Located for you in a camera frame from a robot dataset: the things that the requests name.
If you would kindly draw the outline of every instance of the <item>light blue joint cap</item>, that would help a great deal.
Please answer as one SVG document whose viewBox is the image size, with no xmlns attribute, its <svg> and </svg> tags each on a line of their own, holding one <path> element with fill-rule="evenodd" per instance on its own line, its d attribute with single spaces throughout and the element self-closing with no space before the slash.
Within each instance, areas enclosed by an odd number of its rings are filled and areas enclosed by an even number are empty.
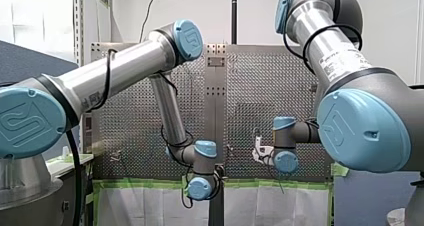
<svg viewBox="0 0 424 226">
<path fill-rule="evenodd" d="M 274 165 L 278 172 L 292 174 L 297 171 L 299 167 L 299 161 L 296 154 L 290 151 L 283 151 L 275 155 Z"/>
<path fill-rule="evenodd" d="M 388 173 L 409 160 L 411 142 L 401 118 L 365 91 L 339 89 L 328 94 L 319 106 L 318 124 L 327 152 L 348 168 Z"/>
<path fill-rule="evenodd" d="M 178 20 L 174 24 L 175 44 L 181 56 L 187 61 L 200 57 L 203 51 L 203 40 L 199 29 L 189 20 Z"/>
<path fill-rule="evenodd" d="M 212 141 L 204 141 L 199 140 L 196 141 L 196 144 L 194 145 L 194 149 L 199 154 L 207 157 L 207 158 L 216 158 L 216 144 Z"/>
<path fill-rule="evenodd" d="M 195 177 L 188 184 L 187 191 L 190 198 L 196 201 L 202 201 L 211 195 L 212 187 L 206 179 Z"/>
<path fill-rule="evenodd" d="M 278 0 L 277 12 L 275 14 L 275 32 L 278 34 L 284 33 L 285 19 L 287 13 L 287 1 Z"/>
<path fill-rule="evenodd" d="M 37 89 L 0 89 L 0 158 L 38 155 L 65 132 L 66 116 L 51 95 Z"/>
<path fill-rule="evenodd" d="M 295 117 L 275 117 L 273 130 L 288 128 L 296 123 Z"/>
</svg>

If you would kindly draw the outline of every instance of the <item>pegboard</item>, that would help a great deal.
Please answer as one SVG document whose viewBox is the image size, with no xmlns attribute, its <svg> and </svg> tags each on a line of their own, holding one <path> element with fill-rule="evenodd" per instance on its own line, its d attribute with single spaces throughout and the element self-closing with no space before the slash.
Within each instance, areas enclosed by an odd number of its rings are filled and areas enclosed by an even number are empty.
<svg viewBox="0 0 424 226">
<path fill-rule="evenodd" d="M 260 131 L 263 145 L 272 145 L 276 116 L 295 116 L 300 121 L 309 118 L 317 80 L 301 60 L 278 46 L 229 45 L 227 61 L 227 174 L 236 178 L 276 177 L 274 169 L 252 160 L 254 131 Z M 283 178 L 331 180 L 331 160 L 320 144 L 297 144 L 297 153 L 298 172 Z"/>
<path fill-rule="evenodd" d="M 105 57 L 111 47 L 122 50 L 131 45 L 93 44 L 92 58 Z M 208 104 L 212 93 L 216 97 L 221 92 L 220 99 L 225 102 L 217 103 L 215 112 L 225 112 L 223 130 L 215 135 L 220 137 L 218 147 L 223 148 L 227 175 L 231 178 L 270 178 L 268 168 L 253 160 L 253 130 L 260 130 L 263 144 L 272 145 L 274 117 L 308 118 L 314 100 L 311 89 L 316 79 L 283 47 L 220 46 L 225 48 L 218 55 L 222 61 L 211 60 L 212 49 L 205 45 L 204 55 L 177 67 L 172 73 L 172 80 L 178 87 L 184 125 L 196 139 L 211 135 L 206 131 L 215 122 L 210 122 Z M 211 62 L 216 62 L 219 70 L 214 70 Z M 212 81 L 216 82 L 212 84 L 215 91 L 210 85 Z M 179 179 L 185 169 L 166 156 L 160 137 L 161 124 L 148 79 L 109 99 L 101 110 L 93 113 L 93 147 L 101 152 L 95 159 L 94 176 L 101 179 Z M 291 180 L 331 180 L 331 160 L 320 144 L 299 144 L 297 150 L 300 168 Z"/>
<path fill-rule="evenodd" d="M 92 58 L 107 55 L 109 48 L 123 50 L 133 44 L 92 44 Z M 186 63 L 172 72 L 178 88 L 178 102 L 186 129 L 194 138 L 204 135 L 204 58 Z M 160 136 L 161 118 L 149 79 L 108 99 L 93 112 L 95 178 L 179 179 L 185 169 L 165 154 Z"/>
</svg>

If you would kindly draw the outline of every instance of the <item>metal rod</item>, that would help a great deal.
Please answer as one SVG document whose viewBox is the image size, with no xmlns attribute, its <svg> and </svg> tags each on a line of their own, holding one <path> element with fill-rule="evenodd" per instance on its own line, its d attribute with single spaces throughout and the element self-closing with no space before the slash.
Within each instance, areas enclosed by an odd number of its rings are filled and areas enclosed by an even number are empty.
<svg viewBox="0 0 424 226">
<path fill-rule="evenodd" d="M 175 54 L 166 37 L 152 31 L 147 41 L 114 54 L 109 66 L 110 98 L 151 74 L 172 69 Z M 107 59 L 104 58 L 59 77 L 47 77 L 65 95 L 76 115 L 80 116 L 102 99 L 107 68 Z"/>
<path fill-rule="evenodd" d="M 162 75 L 171 82 L 170 72 Z M 160 74 L 154 74 L 149 79 L 158 103 L 167 141 L 172 145 L 184 143 L 187 138 L 178 108 L 175 89 Z"/>
<path fill-rule="evenodd" d="M 237 44 L 237 0 L 231 1 L 231 44 Z"/>
<path fill-rule="evenodd" d="M 225 171 L 221 165 L 216 166 L 216 172 L 222 178 L 225 176 Z M 209 201 L 209 221 L 208 226 L 224 225 L 224 183 L 219 185 L 219 192 Z"/>
</svg>

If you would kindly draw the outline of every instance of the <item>wire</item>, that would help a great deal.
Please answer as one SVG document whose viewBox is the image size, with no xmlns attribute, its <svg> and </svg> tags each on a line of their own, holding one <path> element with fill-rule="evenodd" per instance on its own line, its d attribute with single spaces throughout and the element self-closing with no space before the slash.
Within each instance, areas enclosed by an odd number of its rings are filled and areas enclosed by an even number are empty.
<svg viewBox="0 0 424 226">
<path fill-rule="evenodd" d="M 165 75 L 163 75 L 163 73 L 162 73 L 162 72 L 158 72 L 158 74 L 159 74 L 160 76 L 162 76 L 162 78 L 166 81 L 166 83 L 167 83 L 167 84 L 171 85 L 171 87 L 172 87 L 172 88 L 174 88 L 174 90 L 175 90 L 175 94 L 178 96 L 178 89 L 177 89 L 177 87 L 175 86 L 175 84 L 173 84 L 171 81 L 169 81 L 169 79 L 168 79 L 167 77 L 165 77 Z"/>
<path fill-rule="evenodd" d="M 188 188 L 188 184 L 189 184 L 188 174 L 190 173 L 190 169 L 191 169 L 191 166 L 190 166 L 190 167 L 187 167 L 187 172 L 186 172 L 186 175 L 185 175 L 185 179 L 186 179 L 186 186 L 185 186 L 184 188 L 181 188 L 181 202 L 183 203 L 183 206 L 184 206 L 186 209 L 191 209 L 191 208 L 193 208 L 193 199 L 192 199 L 192 198 L 190 198 L 190 196 L 187 196 L 187 198 L 190 200 L 190 201 L 189 201 L 190 205 L 188 205 L 188 206 L 187 206 L 187 204 L 185 203 L 185 200 L 184 200 L 184 191 L 185 191 L 185 190 L 187 190 L 187 188 Z"/>
<path fill-rule="evenodd" d="M 302 55 L 296 53 L 288 44 L 287 42 L 287 22 L 289 19 L 289 12 L 290 12 L 290 8 L 291 8 L 291 3 L 292 0 L 287 0 L 287 7 L 286 7 L 286 11 L 285 11 L 285 16 L 286 18 L 284 19 L 284 32 L 283 32 L 283 41 L 284 41 L 284 46 L 287 48 L 287 50 L 294 55 L 297 58 L 300 58 L 303 60 L 303 63 L 305 64 L 306 68 L 315 75 L 314 70 L 312 69 L 312 67 L 309 65 L 308 63 L 308 59 L 306 58 L 306 50 L 309 48 L 309 45 L 312 43 L 313 39 L 318 36 L 319 34 L 327 31 L 328 29 L 331 28 L 347 28 L 350 29 L 352 32 L 354 32 L 356 34 L 356 36 L 358 37 L 358 41 L 359 41 L 359 47 L 358 49 L 361 50 L 362 49 L 362 37 L 361 37 L 361 33 L 359 33 L 359 31 L 355 28 L 352 27 L 350 25 L 346 25 L 346 24 L 334 24 L 334 25 L 330 25 L 324 28 L 321 28 L 319 30 L 317 30 L 314 34 L 312 34 L 308 40 L 306 41 L 304 47 L 303 47 L 303 53 Z"/>
<path fill-rule="evenodd" d="M 267 164 L 266 164 L 267 165 L 267 168 L 268 168 L 268 173 L 271 176 L 271 178 L 273 178 L 273 179 L 275 179 L 275 180 L 278 181 L 278 185 L 280 186 L 281 192 L 284 194 L 284 189 L 283 189 L 283 186 L 281 185 L 281 173 L 278 173 L 278 178 L 274 177 L 274 175 L 272 175 L 272 173 L 271 173 L 271 167 L 269 166 L 269 160 L 272 158 L 271 155 L 273 153 L 274 153 L 274 150 L 272 150 L 272 152 L 269 155 L 265 156 L 265 157 L 268 158 L 267 159 Z"/>
<path fill-rule="evenodd" d="M 152 7 L 153 1 L 154 0 L 150 0 L 149 6 L 147 7 L 146 18 L 144 19 L 143 26 L 141 26 L 141 33 L 140 33 L 140 40 L 139 40 L 140 43 L 141 43 L 141 40 L 143 40 L 144 26 L 146 26 L 147 20 L 149 19 L 150 8 Z"/>
<path fill-rule="evenodd" d="M 418 84 L 418 85 L 410 85 L 409 86 L 410 89 L 424 89 L 424 85 L 422 84 Z"/>
<path fill-rule="evenodd" d="M 9 87 L 9 86 L 12 86 L 12 85 L 14 85 L 16 83 L 17 82 L 4 82 L 4 83 L 0 83 L 0 88 Z"/>
<path fill-rule="evenodd" d="M 321 33 L 324 33 L 325 31 L 332 29 L 332 28 L 346 28 L 351 30 L 353 33 L 356 34 L 356 36 L 358 37 L 358 42 L 359 42 L 359 47 L 358 50 L 362 49 L 362 36 L 361 33 L 353 26 L 350 26 L 348 24 L 333 24 L 333 25 L 329 25 L 323 28 L 318 29 L 317 31 L 315 31 L 309 38 L 308 40 L 306 40 L 305 45 L 303 46 L 303 53 L 302 53 L 302 59 L 303 59 L 303 63 L 305 64 L 305 66 L 308 68 L 308 70 L 315 75 L 314 70 L 312 69 L 312 67 L 309 65 L 308 63 L 308 59 L 306 58 L 306 51 L 309 48 L 309 45 L 312 43 L 312 41 Z"/>
<path fill-rule="evenodd" d="M 110 76 L 110 74 L 111 74 L 110 62 L 111 62 L 111 57 L 112 57 L 112 53 L 117 53 L 117 52 L 118 51 L 116 51 L 115 49 L 109 49 L 107 51 L 107 57 L 106 57 L 106 78 L 105 78 L 105 86 L 104 86 L 104 90 L 103 90 L 102 99 L 91 110 L 99 109 L 99 108 L 103 107 L 103 105 L 106 103 L 106 100 L 107 100 L 107 98 L 109 96 L 109 91 L 110 91 L 110 78 L 111 78 L 111 76 Z"/>
<path fill-rule="evenodd" d="M 75 168 L 75 212 L 74 212 L 74 226 L 80 225 L 81 213 L 82 213 L 82 169 L 79 158 L 78 147 L 75 142 L 72 130 L 66 132 L 68 137 L 69 146 L 71 147 L 72 157 Z"/>
</svg>

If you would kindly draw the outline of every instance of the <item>white wall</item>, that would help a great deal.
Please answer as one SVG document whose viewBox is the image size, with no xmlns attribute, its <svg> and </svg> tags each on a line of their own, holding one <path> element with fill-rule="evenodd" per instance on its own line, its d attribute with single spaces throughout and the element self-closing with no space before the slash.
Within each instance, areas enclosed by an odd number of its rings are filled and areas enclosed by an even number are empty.
<svg viewBox="0 0 424 226">
<path fill-rule="evenodd" d="M 419 0 L 358 0 L 364 18 L 363 53 L 375 66 L 394 70 L 406 83 L 418 82 Z"/>
<path fill-rule="evenodd" d="M 282 45 L 275 32 L 278 0 L 238 0 L 238 44 Z"/>
<path fill-rule="evenodd" d="M 112 0 L 112 40 L 138 42 L 150 0 Z M 178 19 L 190 19 L 206 43 L 230 42 L 231 0 L 155 0 L 144 36 Z"/>
<path fill-rule="evenodd" d="M 0 40 L 74 61 L 72 0 L 0 0 Z"/>
</svg>

